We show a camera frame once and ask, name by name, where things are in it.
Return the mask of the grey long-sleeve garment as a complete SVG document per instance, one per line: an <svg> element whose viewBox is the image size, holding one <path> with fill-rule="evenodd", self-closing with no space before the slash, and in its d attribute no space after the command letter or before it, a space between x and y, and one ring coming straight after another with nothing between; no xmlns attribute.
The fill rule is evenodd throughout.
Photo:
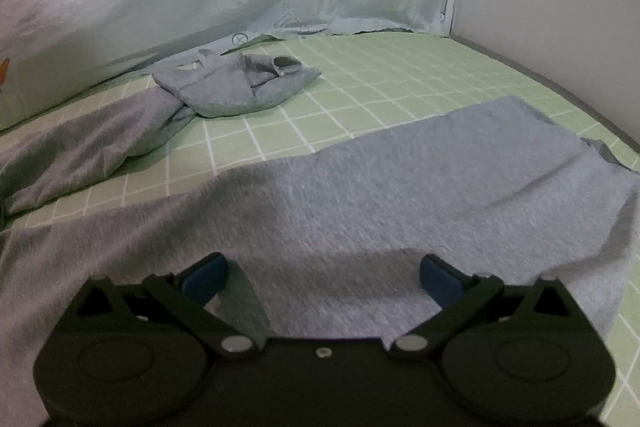
<svg viewBox="0 0 640 427"><path fill-rule="evenodd" d="M91 275L134 283L220 251L220 316L257 338L382 337L436 310L427 253L552 275L601 334L639 238L639 176L519 98L227 170L193 190L1 235L1 421L46 418L32 366Z"/></svg>

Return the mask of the green checked bed sheet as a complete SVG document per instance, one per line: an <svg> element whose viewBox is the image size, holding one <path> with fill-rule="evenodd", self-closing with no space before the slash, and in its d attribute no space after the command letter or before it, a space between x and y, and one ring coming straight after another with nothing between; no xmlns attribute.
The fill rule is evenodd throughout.
<svg viewBox="0 0 640 427"><path fill-rule="evenodd" d="M492 58L446 38L408 32L311 37L267 43L262 55L292 57L317 78L284 102L259 112L188 116L171 102L163 132L129 152L115 142L145 124L136 104L165 101L157 74L116 81L1 140L1 194L26 184L39 192L6 205L9 225L28 229L191 191L227 170L311 155L360 136L446 115L465 107L519 98L555 124L601 145L639 176L639 157L615 134L562 95ZM616 364L605 418L639 421L639 239L614 323L601 334Z"/></svg>

